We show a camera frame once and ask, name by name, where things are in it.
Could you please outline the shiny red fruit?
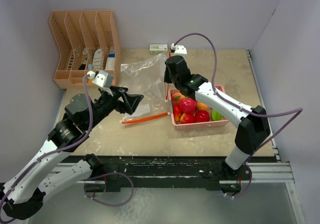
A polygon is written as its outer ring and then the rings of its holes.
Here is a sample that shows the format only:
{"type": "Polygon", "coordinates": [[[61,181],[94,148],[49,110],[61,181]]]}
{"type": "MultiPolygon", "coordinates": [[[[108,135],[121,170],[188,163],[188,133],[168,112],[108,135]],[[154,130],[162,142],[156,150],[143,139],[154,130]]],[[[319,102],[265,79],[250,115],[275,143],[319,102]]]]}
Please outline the shiny red fruit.
{"type": "Polygon", "coordinates": [[[196,123],[209,122],[211,120],[210,114],[206,110],[198,110],[194,118],[196,123]]]}

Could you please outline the clear zip bag orange zipper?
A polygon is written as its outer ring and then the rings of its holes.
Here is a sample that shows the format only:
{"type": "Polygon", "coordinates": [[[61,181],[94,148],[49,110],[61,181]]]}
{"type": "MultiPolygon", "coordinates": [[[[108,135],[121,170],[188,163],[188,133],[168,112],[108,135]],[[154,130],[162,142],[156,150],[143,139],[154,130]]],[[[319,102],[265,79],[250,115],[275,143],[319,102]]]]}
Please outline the clear zip bag orange zipper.
{"type": "Polygon", "coordinates": [[[122,124],[143,122],[145,120],[158,118],[159,116],[168,115],[169,108],[168,103],[165,100],[165,88],[163,83],[148,84],[147,86],[143,86],[142,84],[135,85],[129,92],[142,94],[144,98],[133,114],[124,114],[122,116],[122,124]]]}

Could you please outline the peach with green leaf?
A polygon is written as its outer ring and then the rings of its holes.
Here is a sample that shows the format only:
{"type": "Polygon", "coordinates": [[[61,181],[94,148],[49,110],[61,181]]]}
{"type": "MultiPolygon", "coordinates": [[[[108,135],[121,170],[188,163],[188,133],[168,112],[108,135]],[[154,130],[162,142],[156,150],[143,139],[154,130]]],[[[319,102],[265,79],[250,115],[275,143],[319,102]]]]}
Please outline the peach with green leaf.
{"type": "Polygon", "coordinates": [[[179,106],[180,101],[184,99],[185,96],[180,92],[175,92],[171,95],[171,103],[173,106],[179,106]]]}

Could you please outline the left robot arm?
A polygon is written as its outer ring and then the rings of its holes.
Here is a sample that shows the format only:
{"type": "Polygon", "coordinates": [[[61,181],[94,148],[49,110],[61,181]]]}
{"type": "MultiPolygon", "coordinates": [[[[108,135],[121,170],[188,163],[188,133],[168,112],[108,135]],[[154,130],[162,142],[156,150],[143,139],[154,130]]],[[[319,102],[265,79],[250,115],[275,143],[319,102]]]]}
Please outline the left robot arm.
{"type": "Polygon", "coordinates": [[[96,100],[90,98],[88,91],[72,97],[63,119],[49,133],[37,154],[19,174],[1,184],[0,208],[9,217],[7,223],[30,218],[52,196],[77,181],[97,180],[107,174],[101,160],[95,154],[87,154],[70,169],[49,176],[112,111],[135,112],[144,97],[127,91],[125,87],[112,86],[108,92],[99,90],[100,97],[96,100]]]}

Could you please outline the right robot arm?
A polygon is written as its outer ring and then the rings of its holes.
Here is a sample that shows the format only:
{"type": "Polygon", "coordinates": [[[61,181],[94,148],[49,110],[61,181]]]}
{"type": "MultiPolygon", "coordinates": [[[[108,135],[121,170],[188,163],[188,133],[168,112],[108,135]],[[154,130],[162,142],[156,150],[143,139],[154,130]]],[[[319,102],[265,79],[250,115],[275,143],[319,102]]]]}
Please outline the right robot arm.
{"type": "Polygon", "coordinates": [[[271,133],[265,108],[237,102],[205,77],[192,74],[182,56],[172,56],[165,61],[164,81],[172,83],[183,95],[208,105],[237,128],[235,147],[222,167],[225,178],[235,179],[240,167],[271,133]]]}

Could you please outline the pink red apple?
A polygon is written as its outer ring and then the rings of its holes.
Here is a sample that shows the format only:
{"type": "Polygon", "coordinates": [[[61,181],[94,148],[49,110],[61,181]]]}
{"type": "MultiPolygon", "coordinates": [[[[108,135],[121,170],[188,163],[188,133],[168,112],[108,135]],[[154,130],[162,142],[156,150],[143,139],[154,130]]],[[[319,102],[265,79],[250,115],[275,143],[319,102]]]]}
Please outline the pink red apple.
{"type": "Polygon", "coordinates": [[[191,98],[183,98],[179,103],[183,113],[194,113],[196,110],[196,101],[191,98]]]}

